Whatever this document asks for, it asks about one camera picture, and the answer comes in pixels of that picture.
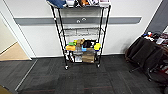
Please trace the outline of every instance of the bag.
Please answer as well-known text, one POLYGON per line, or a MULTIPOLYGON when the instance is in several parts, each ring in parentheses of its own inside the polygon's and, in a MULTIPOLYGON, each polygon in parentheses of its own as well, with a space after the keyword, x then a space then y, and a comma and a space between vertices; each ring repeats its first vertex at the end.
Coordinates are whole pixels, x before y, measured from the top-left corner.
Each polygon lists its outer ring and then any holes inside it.
POLYGON ((49 5, 57 8, 63 8, 63 5, 66 4, 65 0, 46 0, 46 1, 49 5))

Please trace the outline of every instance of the floor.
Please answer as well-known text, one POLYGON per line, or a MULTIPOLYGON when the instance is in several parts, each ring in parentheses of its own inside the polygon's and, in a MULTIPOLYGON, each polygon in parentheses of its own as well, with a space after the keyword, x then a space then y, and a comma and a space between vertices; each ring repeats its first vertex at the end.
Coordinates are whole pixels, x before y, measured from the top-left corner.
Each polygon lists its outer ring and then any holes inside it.
POLYGON ((14 45, 0 54, 0 61, 7 60, 30 60, 30 58, 27 57, 19 43, 16 42, 14 45))
POLYGON ((124 55, 103 56, 99 68, 68 63, 65 70, 62 62, 62 57, 0 62, 0 84, 18 94, 163 94, 140 70, 129 73, 134 67, 124 55))

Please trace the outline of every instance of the green item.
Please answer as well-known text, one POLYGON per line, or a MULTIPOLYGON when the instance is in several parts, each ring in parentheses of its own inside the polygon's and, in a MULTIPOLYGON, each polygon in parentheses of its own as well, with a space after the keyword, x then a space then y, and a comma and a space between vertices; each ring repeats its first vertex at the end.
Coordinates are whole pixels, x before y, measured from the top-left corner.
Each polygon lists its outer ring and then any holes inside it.
POLYGON ((75 46, 74 42, 69 42, 68 45, 75 46))

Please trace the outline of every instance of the cardboard box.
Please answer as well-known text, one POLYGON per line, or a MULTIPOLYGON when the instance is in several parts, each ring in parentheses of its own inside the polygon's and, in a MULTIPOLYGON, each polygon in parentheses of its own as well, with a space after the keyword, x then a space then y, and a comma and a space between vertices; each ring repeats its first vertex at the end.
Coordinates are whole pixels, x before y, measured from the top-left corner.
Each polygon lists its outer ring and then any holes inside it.
POLYGON ((84 52, 82 55, 82 61, 87 63, 94 63, 95 56, 93 53, 84 52))
POLYGON ((77 40, 76 47, 81 47, 81 39, 77 40))

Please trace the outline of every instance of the black wire shelf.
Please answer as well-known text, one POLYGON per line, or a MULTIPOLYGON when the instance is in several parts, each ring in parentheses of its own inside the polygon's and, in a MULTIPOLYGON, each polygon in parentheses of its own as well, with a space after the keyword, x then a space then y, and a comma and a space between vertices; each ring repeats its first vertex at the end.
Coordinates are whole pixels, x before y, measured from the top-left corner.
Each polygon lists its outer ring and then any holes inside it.
POLYGON ((64 29, 65 37, 70 36, 91 36, 91 35, 100 35, 103 34, 104 30, 99 27, 92 27, 92 28, 68 28, 64 29))

